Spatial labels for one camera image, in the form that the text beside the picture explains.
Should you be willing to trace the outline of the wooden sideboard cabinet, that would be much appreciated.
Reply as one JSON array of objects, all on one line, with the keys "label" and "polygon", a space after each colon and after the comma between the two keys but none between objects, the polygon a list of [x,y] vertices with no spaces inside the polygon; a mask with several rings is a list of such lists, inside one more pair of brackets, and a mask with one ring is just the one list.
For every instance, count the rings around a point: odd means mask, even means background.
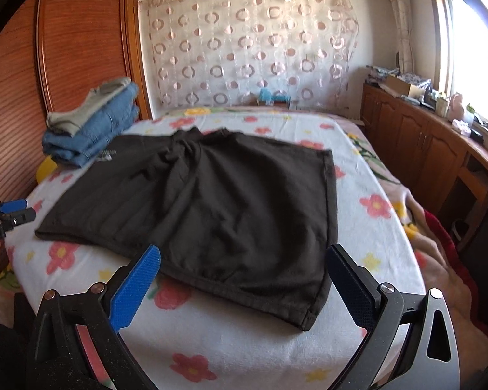
[{"label": "wooden sideboard cabinet", "polygon": [[447,231],[466,224],[457,237],[467,247],[488,212],[488,149],[459,135],[447,120],[363,85],[360,119],[384,165]]}]

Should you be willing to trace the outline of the blue folded jeans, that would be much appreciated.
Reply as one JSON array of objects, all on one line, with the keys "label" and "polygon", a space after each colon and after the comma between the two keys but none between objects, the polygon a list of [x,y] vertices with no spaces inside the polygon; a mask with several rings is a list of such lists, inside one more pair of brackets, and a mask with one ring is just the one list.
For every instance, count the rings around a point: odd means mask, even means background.
[{"label": "blue folded jeans", "polygon": [[72,137],[47,129],[42,137],[43,153],[60,165],[86,165],[137,120],[139,107],[135,99],[138,93],[138,86],[132,82],[93,114]]}]

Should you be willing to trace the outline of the wooden slatted wardrobe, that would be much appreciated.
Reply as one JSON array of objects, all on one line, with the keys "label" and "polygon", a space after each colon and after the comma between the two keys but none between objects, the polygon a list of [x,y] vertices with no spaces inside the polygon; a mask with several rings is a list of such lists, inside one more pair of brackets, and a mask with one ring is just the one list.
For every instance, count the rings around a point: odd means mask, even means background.
[{"label": "wooden slatted wardrobe", "polygon": [[0,201],[35,187],[49,114],[77,108],[90,89],[131,78],[151,118],[138,0],[0,0]]}]

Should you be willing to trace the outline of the beige side curtain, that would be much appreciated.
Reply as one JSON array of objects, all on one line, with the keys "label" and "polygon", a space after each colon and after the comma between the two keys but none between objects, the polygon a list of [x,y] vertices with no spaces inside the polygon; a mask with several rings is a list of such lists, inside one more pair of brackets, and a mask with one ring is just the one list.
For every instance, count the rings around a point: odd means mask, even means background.
[{"label": "beige side curtain", "polygon": [[414,70],[412,46],[412,10],[410,0],[389,0],[397,29],[398,60],[401,73]]}]

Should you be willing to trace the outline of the white cup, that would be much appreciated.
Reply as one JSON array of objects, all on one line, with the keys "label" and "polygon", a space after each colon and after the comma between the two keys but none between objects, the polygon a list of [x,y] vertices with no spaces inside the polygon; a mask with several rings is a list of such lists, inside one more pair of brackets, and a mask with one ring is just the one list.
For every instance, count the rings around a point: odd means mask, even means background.
[{"label": "white cup", "polygon": [[435,114],[441,118],[446,118],[449,111],[449,100],[445,97],[439,96],[435,102]]}]

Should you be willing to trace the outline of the olive green folded garment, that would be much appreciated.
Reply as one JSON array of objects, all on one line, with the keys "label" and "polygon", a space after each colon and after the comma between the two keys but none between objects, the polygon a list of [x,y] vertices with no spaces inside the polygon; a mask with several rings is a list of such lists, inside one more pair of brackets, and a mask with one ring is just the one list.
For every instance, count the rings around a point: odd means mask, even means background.
[{"label": "olive green folded garment", "polygon": [[47,129],[56,134],[74,136],[90,117],[111,99],[125,90],[132,83],[131,78],[115,78],[93,88],[78,108],[65,113],[47,115]]}]

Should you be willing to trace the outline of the window with wooden frame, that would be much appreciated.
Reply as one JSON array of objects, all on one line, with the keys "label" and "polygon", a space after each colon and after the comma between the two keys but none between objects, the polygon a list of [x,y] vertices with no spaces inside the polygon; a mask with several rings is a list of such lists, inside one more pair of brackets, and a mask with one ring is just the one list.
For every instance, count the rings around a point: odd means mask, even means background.
[{"label": "window with wooden frame", "polygon": [[439,23],[439,87],[460,95],[488,127],[488,0],[433,0]]}]

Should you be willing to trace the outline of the cardboard box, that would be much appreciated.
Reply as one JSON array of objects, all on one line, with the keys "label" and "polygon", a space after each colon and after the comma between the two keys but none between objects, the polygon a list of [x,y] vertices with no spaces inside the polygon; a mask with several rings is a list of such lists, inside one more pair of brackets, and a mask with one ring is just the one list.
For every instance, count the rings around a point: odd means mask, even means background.
[{"label": "cardboard box", "polygon": [[398,95],[403,95],[406,97],[420,99],[420,97],[425,93],[425,90],[414,84],[409,84],[404,80],[397,78],[394,75],[388,75],[385,79],[385,84],[389,89]]}]

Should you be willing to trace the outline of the pink figurine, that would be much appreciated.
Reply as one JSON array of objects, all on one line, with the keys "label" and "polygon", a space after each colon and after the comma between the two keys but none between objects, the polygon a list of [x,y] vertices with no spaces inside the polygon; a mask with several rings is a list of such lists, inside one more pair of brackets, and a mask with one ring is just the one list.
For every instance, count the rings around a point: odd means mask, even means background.
[{"label": "pink figurine", "polygon": [[454,120],[462,121],[465,109],[463,107],[463,95],[455,93],[450,98],[449,110],[447,113],[448,120],[452,123]]}]

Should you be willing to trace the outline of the pink floral blanket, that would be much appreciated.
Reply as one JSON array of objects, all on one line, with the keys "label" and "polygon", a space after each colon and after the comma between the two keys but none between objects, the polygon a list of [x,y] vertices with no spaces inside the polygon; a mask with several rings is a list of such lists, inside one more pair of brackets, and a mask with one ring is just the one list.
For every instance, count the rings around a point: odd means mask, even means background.
[{"label": "pink floral blanket", "polygon": [[[343,247],[380,280],[394,279],[403,290],[417,284],[441,290],[451,306],[462,381],[488,366],[488,337],[470,320],[472,293],[451,267],[451,239],[383,165],[354,122],[331,114],[251,108],[189,108],[168,120],[171,129],[224,128],[332,150]],[[243,332],[243,343],[223,336],[221,327],[204,332],[187,326],[187,309],[201,300],[200,293],[168,279],[154,298],[162,311],[179,316],[183,343],[174,347],[171,369],[183,389],[325,389],[366,335],[336,292],[310,331],[278,342],[260,333],[257,322]]]}]

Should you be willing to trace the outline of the black shorts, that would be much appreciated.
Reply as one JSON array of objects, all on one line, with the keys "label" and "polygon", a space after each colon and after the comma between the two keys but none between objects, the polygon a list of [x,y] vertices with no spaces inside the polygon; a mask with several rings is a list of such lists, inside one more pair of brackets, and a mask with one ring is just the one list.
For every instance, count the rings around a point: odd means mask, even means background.
[{"label": "black shorts", "polygon": [[118,136],[36,234],[129,259],[156,246],[165,275],[308,331],[331,288],[333,154],[227,129]]}]

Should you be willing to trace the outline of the sheer circle-pattern curtain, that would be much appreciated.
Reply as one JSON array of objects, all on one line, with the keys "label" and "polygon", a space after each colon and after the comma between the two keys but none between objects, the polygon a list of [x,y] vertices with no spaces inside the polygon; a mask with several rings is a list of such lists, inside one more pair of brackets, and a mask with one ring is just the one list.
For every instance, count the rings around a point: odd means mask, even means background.
[{"label": "sheer circle-pattern curtain", "polygon": [[359,24],[350,0],[144,0],[155,108],[230,107],[268,93],[296,108],[347,106]]}]

